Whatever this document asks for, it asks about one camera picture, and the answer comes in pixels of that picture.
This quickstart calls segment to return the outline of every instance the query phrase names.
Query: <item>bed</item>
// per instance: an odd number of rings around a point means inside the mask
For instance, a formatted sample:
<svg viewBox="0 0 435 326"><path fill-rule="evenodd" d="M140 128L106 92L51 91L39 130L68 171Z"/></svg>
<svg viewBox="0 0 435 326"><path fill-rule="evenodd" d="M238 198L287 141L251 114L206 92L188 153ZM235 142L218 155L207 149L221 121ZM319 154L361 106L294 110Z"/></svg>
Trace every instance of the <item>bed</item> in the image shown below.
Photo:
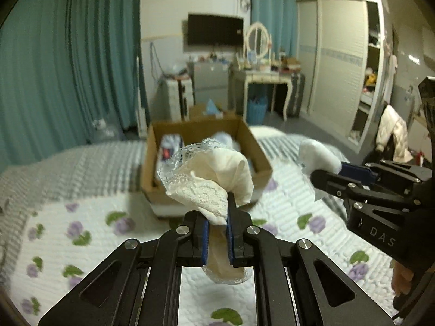
<svg viewBox="0 0 435 326"><path fill-rule="evenodd" d="M391 258L346 229L339 199L314 202L297 163L305 137L263 126L251 130L274 170L250 211L255 224L280 239L310 239L388 314L395 314ZM145 151L139 141L81 147L0 176L0 205L9 200L0 219L0 283L30 325L37 325L124 240L155 239L170 228L171 221L157 219L140 192ZM178 324L218 326L223 320L256 324L253 278L219 285L201 269L184 268Z"/></svg>

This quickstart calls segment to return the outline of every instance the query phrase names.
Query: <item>wardrobe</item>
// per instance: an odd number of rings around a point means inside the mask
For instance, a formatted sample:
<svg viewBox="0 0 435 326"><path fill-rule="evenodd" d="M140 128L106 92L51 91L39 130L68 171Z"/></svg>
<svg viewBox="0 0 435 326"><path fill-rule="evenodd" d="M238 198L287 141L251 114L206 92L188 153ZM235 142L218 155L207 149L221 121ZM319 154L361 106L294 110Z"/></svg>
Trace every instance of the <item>wardrobe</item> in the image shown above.
<svg viewBox="0 0 435 326"><path fill-rule="evenodd" d="M379 120L392 52L389 16L382 0L298 0L297 6L297 59L306 77L301 116L359 153ZM377 76L370 87L367 67Z"/></svg>

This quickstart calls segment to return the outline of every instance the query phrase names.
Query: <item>gray striped blanket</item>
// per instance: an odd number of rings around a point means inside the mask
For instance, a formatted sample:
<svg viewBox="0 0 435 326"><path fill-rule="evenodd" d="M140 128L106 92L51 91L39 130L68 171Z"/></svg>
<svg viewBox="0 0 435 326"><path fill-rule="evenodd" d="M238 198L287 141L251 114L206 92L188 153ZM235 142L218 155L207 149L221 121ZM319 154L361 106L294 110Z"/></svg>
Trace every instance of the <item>gray striped blanket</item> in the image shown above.
<svg viewBox="0 0 435 326"><path fill-rule="evenodd" d="M296 162L303 139L305 137L301 135L287 135L259 139L258 142L270 160ZM340 160L347 161L336 148L330 149ZM8 168L0 176L0 206L4 208L0 215L0 246L3 249L0 285L8 289L25 223L38 206L51 201L139 191L145 152L145 142L109 142L70 149L32 165ZM324 200L340 217L346 218L340 200L332 196Z"/></svg>

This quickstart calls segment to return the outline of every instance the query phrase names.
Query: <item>green leaf print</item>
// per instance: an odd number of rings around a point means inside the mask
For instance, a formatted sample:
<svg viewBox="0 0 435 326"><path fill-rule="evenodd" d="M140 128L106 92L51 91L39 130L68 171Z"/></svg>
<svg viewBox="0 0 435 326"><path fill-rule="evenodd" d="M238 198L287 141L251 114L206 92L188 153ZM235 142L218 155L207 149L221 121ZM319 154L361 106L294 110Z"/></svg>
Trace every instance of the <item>green leaf print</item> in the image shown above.
<svg viewBox="0 0 435 326"><path fill-rule="evenodd" d="M32 261L34 262L34 264L38 268L39 272L42 272L42 266L44 264L44 262L42 261L42 258L40 258L39 256L35 256L34 258L32 258Z"/></svg>
<svg viewBox="0 0 435 326"><path fill-rule="evenodd" d="M78 267L73 266L73 265L66 266L64 268L64 271L62 272L62 276L64 276L65 278L74 277L74 276L83 275L83 274L84 274L84 272L81 269L79 269Z"/></svg>
<svg viewBox="0 0 435 326"><path fill-rule="evenodd" d="M118 219L125 217L127 215L127 212L110 212L106 216L106 224L110 225L113 222L116 222Z"/></svg>
<svg viewBox="0 0 435 326"><path fill-rule="evenodd" d="M304 230L305 227L308 224L308 221L310 220L310 218L313 216L312 213L308 213L308 214L304 214L301 215L298 219L297 219L297 226L299 227L300 230Z"/></svg>
<svg viewBox="0 0 435 326"><path fill-rule="evenodd" d="M257 225L257 226L262 226L263 224L266 224L266 223L267 223L267 220L262 220L262 219L252 220L252 224Z"/></svg>
<svg viewBox="0 0 435 326"><path fill-rule="evenodd" d="M359 262L367 262L367 261L368 261L368 255L365 253L365 251L362 251L362 250L355 251L352 254L351 258L349 259L349 262L351 264L354 264L357 262L358 263Z"/></svg>
<svg viewBox="0 0 435 326"><path fill-rule="evenodd" d="M234 326L240 326L243 323L239 313L230 308L222 308L212 312L211 318L222 319L222 322L231 322Z"/></svg>
<svg viewBox="0 0 435 326"><path fill-rule="evenodd" d="M32 302L33 305L33 314L38 316L41 304L38 302L38 299L36 298L31 298L30 301Z"/></svg>
<svg viewBox="0 0 435 326"><path fill-rule="evenodd" d="M77 246L86 246L91 242L91 233L87 230L83 234L81 234L77 239L73 240L73 244Z"/></svg>
<svg viewBox="0 0 435 326"><path fill-rule="evenodd" d="M182 223L183 223L182 218L170 218L169 219L169 226L171 229L176 229Z"/></svg>
<svg viewBox="0 0 435 326"><path fill-rule="evenodd" d="M36 237L38 239L41 238L42 233L44 232L45 228L42 224L36 224Z"/></svg>

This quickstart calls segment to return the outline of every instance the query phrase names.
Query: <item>blue trash bin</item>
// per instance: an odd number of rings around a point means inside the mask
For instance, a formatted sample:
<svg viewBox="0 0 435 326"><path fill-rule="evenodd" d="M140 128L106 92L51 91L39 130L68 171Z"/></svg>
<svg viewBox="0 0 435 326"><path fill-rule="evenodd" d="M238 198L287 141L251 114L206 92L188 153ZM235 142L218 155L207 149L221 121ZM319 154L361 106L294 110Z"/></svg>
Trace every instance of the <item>blue trash bin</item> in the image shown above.
<svg viewBox="0 0 435 326"><path fill-rule="evenodd" d="M262 125L268 109L268 98L249 99L247 102L246 122L248 125Z"/></svg>

